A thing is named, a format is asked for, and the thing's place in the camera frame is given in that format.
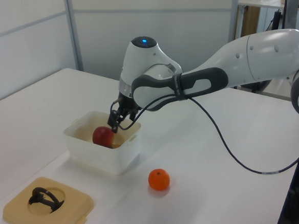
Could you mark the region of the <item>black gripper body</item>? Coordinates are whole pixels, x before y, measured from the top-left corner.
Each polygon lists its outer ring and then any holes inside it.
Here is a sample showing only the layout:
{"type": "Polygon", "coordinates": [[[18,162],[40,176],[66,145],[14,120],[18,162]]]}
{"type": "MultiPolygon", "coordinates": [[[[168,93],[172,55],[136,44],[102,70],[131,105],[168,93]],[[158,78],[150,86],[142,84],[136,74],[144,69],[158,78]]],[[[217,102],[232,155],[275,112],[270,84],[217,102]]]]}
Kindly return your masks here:
{"type": "Polygon", "coordinates": [[[118,112],[124,114],[136,114],[141,108],[135,103],[134,99],[123,94],[118,95],[118,112]]]}

